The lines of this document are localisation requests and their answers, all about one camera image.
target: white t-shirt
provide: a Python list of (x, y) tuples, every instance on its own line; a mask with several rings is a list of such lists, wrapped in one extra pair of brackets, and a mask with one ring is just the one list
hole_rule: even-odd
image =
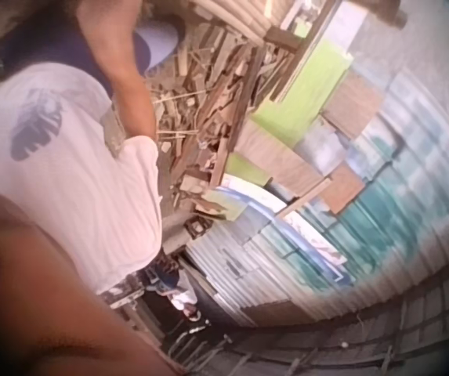
[(190, 279), (184, 270), (179, 270), (179, 283), (177, 284), (177, 287), (180, 287), (184, 290), (184, 292), (174, 294), (170, 298), (170, 302), (177, 310), (184, 310), (185, 303), (195, 305), (198, 302), (196, 293), (194, 292), (194, 288), (191, 285)]
[(157, 145), (127, 139), (114, 159), (100, 124), (110, 106), (99, 82), (61, 64), (0, 84), (0, 194), (59, 243), (97, 294), (161, 246)]

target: graphic print on shirt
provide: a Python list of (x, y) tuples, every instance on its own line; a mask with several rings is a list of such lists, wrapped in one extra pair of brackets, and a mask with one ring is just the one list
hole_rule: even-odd
[(61, 126), (62, 104), (59, 97), (48, 90), (31, 90), (12, 130), (12, 159), (24, 161), (49, 145), (59, 135)]

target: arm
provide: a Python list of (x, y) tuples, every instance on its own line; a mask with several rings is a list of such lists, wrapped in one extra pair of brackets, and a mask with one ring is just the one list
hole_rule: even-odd
[(150, 92), (136, 66), (132, 33), (142, 0), (81, 0), (76, 17), (100, 69), (110, 80), (128, 137), (156, 141)]
[(9, 363), (28, 375), (175, 374), (3, 197), (0, 348)]

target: white shirt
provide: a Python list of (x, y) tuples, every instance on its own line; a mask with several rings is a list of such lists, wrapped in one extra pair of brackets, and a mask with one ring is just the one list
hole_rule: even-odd
[(181, 287), (185, 290), (184, 292), (172, 295), (172, 297), (170, 298), (170, 302), (177, 310), (184, 310), (185, 303), (195, 305), (198, 302), (197, 296), (194, 292), (194, 288), (191, 285), (190, 279), (184, 270), (179, 270), (179, 283), (177, 284), (177, 287)]
[(110, 106), (99, 82), (61, 64), (0, 84), (0, 194), (60, 244), (97, 294), (161, 246), (157, 145), (134, 137), (114, 159), (100, 124)]

